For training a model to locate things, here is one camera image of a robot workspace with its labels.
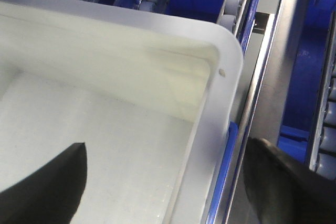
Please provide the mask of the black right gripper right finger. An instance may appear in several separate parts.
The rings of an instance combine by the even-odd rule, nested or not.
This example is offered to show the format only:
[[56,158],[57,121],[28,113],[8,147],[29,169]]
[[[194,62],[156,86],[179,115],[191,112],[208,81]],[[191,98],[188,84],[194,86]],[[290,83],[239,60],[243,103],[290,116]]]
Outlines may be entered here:
[[264,138],[247,141],[247,198],[260,223],[335,223],[335,182]]

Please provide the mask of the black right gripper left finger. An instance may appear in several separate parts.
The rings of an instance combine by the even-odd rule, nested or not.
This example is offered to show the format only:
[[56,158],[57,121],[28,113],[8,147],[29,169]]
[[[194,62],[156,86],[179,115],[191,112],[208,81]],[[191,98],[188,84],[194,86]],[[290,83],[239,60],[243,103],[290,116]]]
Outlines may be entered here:
[[70,223],[86,182],[86,146],[74,143],[1,192],[1,223]]

